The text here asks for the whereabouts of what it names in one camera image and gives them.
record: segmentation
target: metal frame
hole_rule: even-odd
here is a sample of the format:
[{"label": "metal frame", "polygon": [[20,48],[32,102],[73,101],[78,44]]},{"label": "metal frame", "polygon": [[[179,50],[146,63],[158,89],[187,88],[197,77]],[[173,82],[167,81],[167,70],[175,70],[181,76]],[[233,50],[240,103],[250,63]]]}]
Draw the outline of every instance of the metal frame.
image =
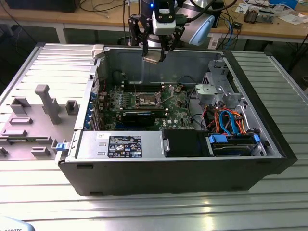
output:
[{"label": "metal frame", "polygon": [[[67,43],[64,29],[84,29],[84,30],[109,30],[109,31],[123,31],[122,26],[98,26],[98,25],[88,25],[88,24],[71,24],[71,23],[47,23],[38,21],[18,21],[20,25],[23,26],[38,26],[38,27],[53,27],[55,28],[58,39],[60,43]],[[6,25],[16,25],[16,23],[11,19],[0,19],[0,24]],[[211,32],[208,37],[211,37],[208,49],[215,49],[218,44],[218,39],[225,36],[226,33],[216,33]],[[275,42],[303,42],[302,38],[281,38],[281,37],[267,37],[258,35],[242,35],[239,34],[239,39],[247,40],[262,40],[262,41],[275,41]]]}]

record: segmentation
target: wire bundle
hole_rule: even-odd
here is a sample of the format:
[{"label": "wire bundle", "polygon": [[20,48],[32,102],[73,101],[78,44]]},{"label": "wire bundle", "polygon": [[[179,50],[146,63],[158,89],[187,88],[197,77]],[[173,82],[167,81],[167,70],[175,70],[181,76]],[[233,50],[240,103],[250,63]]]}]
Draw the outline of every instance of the wire bundle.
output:
[{"label": "wire bundle", "polygon": [[[204,120],[204,116],[206,114],[206,108],[201,115],[201,118]],[[229,121],[226,125],[223,124],[223,117],[229,117]],[[234,134],[246,134],[246,129],[244,126],[244,117],[240,115],[237,111],[231,110],[226,107],[218,107],[214,110],[214,120],[209,123],[206,128],[211,127],[211,125],[215,123],[215,127],[213,128],[212,132],[220,133],[223,130],[223,134],[231,135],[231,132],[228,130],[228,126],[231,123],[232,131]]]},{"label": "wire bundle", "polygon": [[[229,48],[230,46],[233,46],[233,45],[234,45],[234,47],[235,47],[236,44],[237,44],[237,41],[238,41],[238,39],[239,39],[239,34],[241,33],[241,30],[236,29],[237,34],[236,34],[235,37],[232,38],[232,35],[233,35],[233,33],[234,33],[232,24],[233,24],[234,20],[233,20],[233,18],[229,15],[228,10],[226,10],[226,12],[227,12],[227,13],[221,12],[222,15],[220,16],[220,19],[224,20],[224,23],[225,23],[226,27],[228,28],[228,32],[227,32],[225,38],[223,39],[223,41],[222,41],[222,42],[219,42],[220,44],[218,45],[217,49],[220,48],[220,46],[221,46],[222,49],[224,49],[224,46],[226,46],[225,49],[227,49],[227,48]],[[226,40],[228,34],[230,34],[229,39],[225,42],[225,40]]]}]

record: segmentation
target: gray plastic part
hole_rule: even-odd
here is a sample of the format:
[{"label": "gray plastic part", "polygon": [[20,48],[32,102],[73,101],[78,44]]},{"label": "gray plastic part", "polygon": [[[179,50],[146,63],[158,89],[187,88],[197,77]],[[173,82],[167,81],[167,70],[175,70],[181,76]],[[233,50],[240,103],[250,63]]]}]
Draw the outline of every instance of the gray plastic part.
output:
[{"label": "gray plastic part", "polygon": [[2,136],[26,136],[26,130],[4,130]]},{"label": "gray plastic part", "polygon": [[78,115],[79,106],[76,100],[68,100],[65,108],[68,115]]},{"label": "gray plastic part", "polygon": [[[51,100],[52,100],[52,104],[53,104],[54,108],[56,109],[56,112],[59,113],[59,111],[60,111],[60,106],[59,106],[59,104],[58,104],[58,102],[57,102],[57,99],[56,99],[56,98],[51,98]],[[42,105],[42,108],[43,108],[45,114],[48,114],[48,112],[47,112],[47,110],[45,109],[45,106],[44,106],[44,105]]]},{"label": "gray plastic part", "polygon": [[47,111],[50,120],[53,124],[60,124],[61,119],[57,113],[57,107],[53,105],[50,95],[48,94],[49,86],[44,84],[38,84],[34,92],[37,94],[44,104],[45,110]]},{"label": "gray plastic part", "polygon": [[0,145],[11,145],[8,139],[0,139]]},{"label": "gray plastic part", "polygon": [[35,139],[35,141],[38,144],[52,144],[52,138],[50,136],[46,138]]},{"label": "gray plastic part", "polygon": [[16,97],[11,103],[10,107],[16,116],[25,116],[26,111],[24,110],[24,107],[30,107],[30,104],[26,98]]},{"label": "gray plastic part", "polygon": [[56,139],[53,140],[52,144],[51,144],[51,149],[53,150],[53,152],[56,154],[57,150],[56,150],[56,146],[58,144],[58,141]]},{"label": "gray plastic part", "polygon": [[0,147],[0,154],[4,157],[7,156],[8,151],[6,151],[3,147]]},{"label": "gray plastic part", "polygon": [[32,147],[31,153],[34,156],[45,156],[45,155],[50,155],[49,150],[47,147]]},{"label": "gray plastic part", "polygon": [[[65,104],[59,105],[60,112],[59,117],[61,118],[61,125],[54,125],[50,122],[49,115],[45,114],[41,105],[31,105],[31,107],[25,107],[27,116],[30,117],[33,122],[32,124],[10,124],[11,118],[16,118],[14,112],[9,117],[8,122],[5,123],[0,135],[4,130],[26,130],[27,136],[21,137],[20,139],[13,140],[8,137],[0,136],[0,146],[4,147],[9,155],[7,157],[2,157],[0,155],[0,160],[49,160],[55,159],[55,154],[52,151],[51,144],[38,144],[36,141],[25,142],[23,138],[28,140],[33,140],[32,138],[47,138],[51,137],[53,140],[62,142],[62,140],[70,141],[74,133],[74,126],[76,123],[77,115],[68,115]],[[33,146],[46,146],[50,151],[49,156],[33,156],[31,153]]]},{"label": "gray plastic part", "polygon": [[17,117],[17,118],[11,118],[9,120],[9,123],[14,124],[32,124],[32,119],[29,117]]}]

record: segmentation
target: white sticker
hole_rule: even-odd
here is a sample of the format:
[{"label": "white sticker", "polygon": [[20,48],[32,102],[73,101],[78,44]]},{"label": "white sticker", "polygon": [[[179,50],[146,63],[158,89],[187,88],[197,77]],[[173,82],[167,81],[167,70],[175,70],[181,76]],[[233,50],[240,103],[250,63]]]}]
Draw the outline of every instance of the white sticker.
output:
[{"label": "white sticker", "polygon": [[97,139],[108,139],[109,136],[110,136],[110,133],[99,132],[99,133],[97,133],[96,138]]}]

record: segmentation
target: table leg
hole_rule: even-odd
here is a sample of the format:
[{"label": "table leg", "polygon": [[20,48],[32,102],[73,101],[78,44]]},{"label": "table leg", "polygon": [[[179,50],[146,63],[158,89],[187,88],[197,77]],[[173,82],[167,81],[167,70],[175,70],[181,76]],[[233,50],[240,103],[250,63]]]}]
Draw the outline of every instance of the table leg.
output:
[{"label": "table leg", "polygon": [[66,44],[67,42],[66,42],[66,37],[65,37],[65,33],[64,33],[64,27],[63,26],[57,26],[55,29],[57,31],[59,42]]},{"label": "table leg", "polygon": [[208,45],[208,49],[209,50],[216,50],[216,47],[218,45],[218,41],[221,38],[222,34],[221,33],[213,33],[211,34],[211,40],[210,43]]}]

